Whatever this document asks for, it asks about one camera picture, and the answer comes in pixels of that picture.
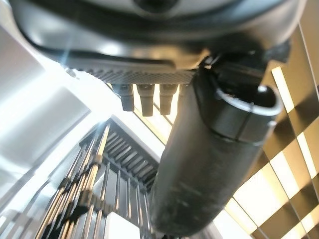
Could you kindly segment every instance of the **metal rack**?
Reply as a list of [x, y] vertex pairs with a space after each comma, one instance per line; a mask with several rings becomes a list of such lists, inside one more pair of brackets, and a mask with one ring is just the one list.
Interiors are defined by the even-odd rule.
[[149, 221], [148, 192], [158, 161], [116, 122], [97, 126], [51, 199], [35, 236], [105, 238], [106, 217], [115, 212], [140, 228], [141, 238], [155, 238]]

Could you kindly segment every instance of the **white surface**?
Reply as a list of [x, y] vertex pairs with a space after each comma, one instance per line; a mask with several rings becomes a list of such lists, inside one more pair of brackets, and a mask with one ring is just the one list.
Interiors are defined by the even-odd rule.
[[106, 217], [105, 232], [106, 239], [140, 239], [140, 229], [113, 212]]

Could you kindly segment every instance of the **metal rod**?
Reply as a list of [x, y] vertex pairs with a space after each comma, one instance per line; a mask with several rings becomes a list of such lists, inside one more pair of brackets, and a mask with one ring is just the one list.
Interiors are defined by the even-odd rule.
[[117, 173], [116, 188], [115, 188], [115, 210], [118, 211], [120, 207], [120, 181], [121, 181], [121, 171]]
[[86, 215], [86, 218], [85, 218], [85, 223], [84, 223], [81, 239], [88, 238], [90, 225], [91, 225], [91, 221], [92, 221], [92, 216], [93, 216], [93, 209], [94, 209], [94, 206], [91, 205], [90, 209]]
[[72, 232], [72, 235], [71, 235], [71, 238], [72, 239], [75, 239], [75, 236], [76, 236], [76, 230], [78, 229], [78, 225], [79, 225], [79, 220], [76, 221], [74, 227], [73, 227], [73, 232]]
[[68, 234], [66, 235], [66, 239], [70, 239], [72, 237], [73, 228], [74, 228], [74, 222], [72, 222], [70, 227], [69, 227]]
[[[86, 151], [84, 160], [81, 163], [80, 173], [84, 170], [85, 166], [88, 164], [88, 161], [90, 159], [90, 155], [92, 153], [96, 139], [97, 139], [97, 135], [95, 135], [95, 137], [90, 142], [90, 145], [88, 147], [88, 150]], [[72, 164], [69, 171], [72, 171], [73, 169], [74, 169], [74, 165]], [[76, 184], [72, 185], [69, 192], [62, 195], [62, 198], [59, 201], [59, 204], [54, 206], [52, 214], [48, 217], [48, 220], [46, 222], [46, 225], [51, 223], [51, 227], [49, 229], [49, 233], [48, 233], [47, 237], [50, 235], [50, 233], [52, 232], [52, 230], [55, 226], [55, 220], [57, 219], [57, 216], [65, 209], [65, 207], [67, 206], [67, 204], [69, 202], [69, 199], [73, 196], [74, 189], [76, 188], [76, 186], [77, 186]]]
[[68, 221], [65, 224], [65, 228], [66, 228], [66, 230], [61, 230], [60, 235], [58, 237], [59, 239], [65, 239], [66, 233], [68, 231], [67, 229], [69, 228], [69, 222]]
[[138, 224], [140, 226], [143, 226], [143, 216], [142, 216], [142, 208], [141, 208], [141, 200], [140, 200], [140, 187], [139, 187], [139, 185], [136, 186], [136, 201], [137, 201], [137, 205], [138, 205], [138, 218], [139, 218]]
[[62, 229], [61, 229], [60, 234], [59, 234], [59, 239], [64, 239], [62, 236], [66, 235], [66, 233], [69, 229], [68, 226], [69, 226], [69, 221], [67, 221], [65, 224], [63, 224]]
[[127, 196], [127, 204], [128, 204], [126, 216], [128, 219], [131, 219], [132, 218], [132, 208], [131, 208], [131, 179], [130, 178], [128, 178], [128, 180], [127, 180], [126, 190], [127, 190], [126, 196]]
[[152, 233], [154, 233], [154, 230], [153, 230], [153, 227], [152, 227], [152, 225], [150, 224], [150, 218], [149, 218], [149, 200], [148, 200], [148, 197], [147, 197], [147, 195], [146, 195], [146, 192], [145, 192], [145, 197], [144, 197], [144, 199], [145, 199], [145, 208], [146, 208], [146, 217], [147, 217], [147, 220], [148, 220], [148, 224], [149, 224], [149, 230], [150, 230], [150, 232], [151, 232], [151, 234]]
[[145, 212], [146, 212], [146, 221], [148, 222], [148, 230], [151, 230], [150, 221], [149, 221], [149, 210], [148, 210], [148, 203], [146, 201], [146, 194], [144, 194], [144, 204], [145, 204]]
[[[77, 155], [77, 158], [76, 158], [75, 161], [81, 159], [81, 157], [78, 157], [78, 155]], [[75, 164], [76, 164], [76, 163], [73, 163], [73, 164], [71, 165], [71, 167], [70, 167], [70, 169], [69, 169], [69, 171], [68, 171], [68, 173], [67, 173], [67, 175], [69, 176], [68, 178], [70, 178], [71, 175], [72, 175], [72, 173], [74, 172]], [[37, 232], [37, 234], [36, 234], [36, 236], [35, 236], [35, 239], [40, 239], [40, 238], [42, 237], [42, 234], [43, 234], [43, 232], [44, 232], [44, 230], [45, 230], [45, 227], [49, 224], [48, 221], [49, 221], [49, 219], [50, 219], [50, 217], [51, 217], [51, 215], [52, 215], [54, 209], [56, 208], [56, 204], [57, 204], [57, 202], [59, 201], [59, 199], [60, 199], [60, 197], [61, 197], [61, 194], [63, 193], [64, 190], [65, 190], [65, 188], [64, 188], [64, 187], [61, 187], [61, 188], [59, 188], [59, 189], [57, 190], [57, 192], [54, 194], [53, 200], [52, 200], [51, 203], [50, 203], [48, 212], [46, 213], [46, 215], [44, 216], [44, 219], [42, 220], [42, 223], [41, 223], [41, 225], [40, 225], [40, 228], [39, 228], [39, 230], [38, 230], [38, 232]]]
[[[108, 162], [108, 164], [105, 168], [105, 172], [104, 172], [103, 184], [102, 184], [102, 189], [101, 189], [101, 194], [100, 194], [101, 201], [103, 201], [105, 198], [105, 190], [106, 190], [106, 185], [108, 182], [109, 170], [110, 170], [110, 162]], [[102, 219], [102, 210], [99, 210], [97, 213], [97, 216], [96, 216], [96, 220], [95, 220], [93, 238], [98, 238], [101, 219]]]
[[99, 210], [98, 213], [96, 214], [96, 220], [95, 220], [94, 232], [93, 232], [93, 238], [95, 239], [99, 238], [101, 219], [102, 219], [102, 211]]
[[75, 160], [73, 161], [68, 173], [66, 174], [66, 178], [70, 179], [72, 177], [75, 170], [75, 166], [78, 164], [78, 162], [82, 158], [85, 148], [86, 148], [86, 144], [80, 149], [79, 153], [76, 155]]
[[[96, 151], [96, 155], [95, 155], [95, 161], [97, 162], [102, 162], [102, 159], [103, 159], [103, 151], [104, 151], [104, 148], [105, 148], [105, 145], [106, 145], [106, 140], [107, 140], [107, 137], [108, 137], [108, 133], [109, 133], [109, 129], [110, 129], [110, 125], [108, 124], [106, 127], [105, 127], [105, 130], [103, 132], [103, 135], [101, 137], [101, 141], [99, 143], [99, 146], [98, 146], [98, 149]], [[85, 168], [85, 164], [88, 164], [88, 161], [89, 161], [89, 158], [90, 156], [87, 155], [88, 157], [86, 157], [86, 160], [85, 160], [85, 163], [82, 164], [82, 167], [81, 169], [84, 170]], [[94, 186], [94, 182], [95, 182], [95, 179], [96, 179], [96, 175], [97, 175], [97, 172], [99, 170], [99, 166], [98, 165], [93, 165], [90, 170], [89, 170], [89, 173], [88, 175], [86, 176], [83, 175], [83, 177], [80, 179], [80, 182], [78, 184], [78, 187], [72, 191], [74, 193], [72, 193], [72, 197], [69, 197], [71, 199], [74, 199], [74, 196], [75, 198], [78, 198], [78, 195], [79, 193], [81, 193], [81, 191], [84, 190], [92, 190], [93, 189], [93, 186]], [[87, 219], [89, 218], [88, 215], [91, 214], [90, 216], [90, 220], [92, 219], [92, 214], [93, 214], [93, 207], [91, 206], [90, 209], [89, 209], [89, 212], [87, 214]], [[84, 238], [87, 238], [87, 234], [88, 234], [88, 231], [83, 231], [83, 234], [82, 234], [82, 237]]]

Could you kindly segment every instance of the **dish rack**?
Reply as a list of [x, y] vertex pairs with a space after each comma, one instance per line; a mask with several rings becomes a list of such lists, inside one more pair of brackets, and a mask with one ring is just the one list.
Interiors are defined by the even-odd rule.
[[81, 141], [81, 149], [53, 195], [36, 239], [105, 238], [115, 212], [157, 238], [149, 219], [148, 193], [159, 159], [112, 117]]

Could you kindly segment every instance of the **bright light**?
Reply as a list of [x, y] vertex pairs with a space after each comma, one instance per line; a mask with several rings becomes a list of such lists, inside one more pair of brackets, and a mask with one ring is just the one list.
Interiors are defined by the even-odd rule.
[[225, 210], [248, 234], [253, 233], [257, 229], [256, 224], [254, 224], [233, 198], [229, 200]]
[[281, 151], [277, 154], [270, 161], [270, 164], [279, 178], [279, 181], [282, 183], [288, 198], [291, 199], [297, 192], [299, 192], [300, 188], [298, 187], [289, 164], [286, 161], [284, 153]]
[[43, 74], [3, 102], [0, 105], [1, 134], [5, 135], [37, 107], [44, 104], [59, 87]]
[[306, 234], [305, 229], [301, 223], [295, 225], [287, 234], [281, 239], [300, 239]]
[[47, 177], [54, 168], [72, 150], [79, 140], [97, 123], [93, 114], [89, 114], [71, 132], [69, 132], [57, 145], [54, 151], [45, 159], [41, 166], [36, 170], [36, 175]]
[[235, 192], [234, 198], [257, 226], [263, 224], [288, 201], [270, 164], [266, 164], [245, 182]]
[[310, 213], [307, 214], [302, 220], [306, 232], [310, 232], [312, 228], [319, 223], [319, 205], [316, 206]]
[[280, 67], [273, 69], [272, 73], [277, 84], [279, 93], [281, 95], [281, 98], [283, 99], [286, 111], [289, 113], [293, 110], [295, 106], [293, 99], [291, 98], [284, 74]]
[[317, 171], [303, 132], [297, 136], [297, 141], [300, 145], [301, 152], [303, 153], [309, 174], [311, 178], [314, 178], [317, 175]]
[[224, 239], [251, 239], [225, 210], [221, 211], [213, 222]]

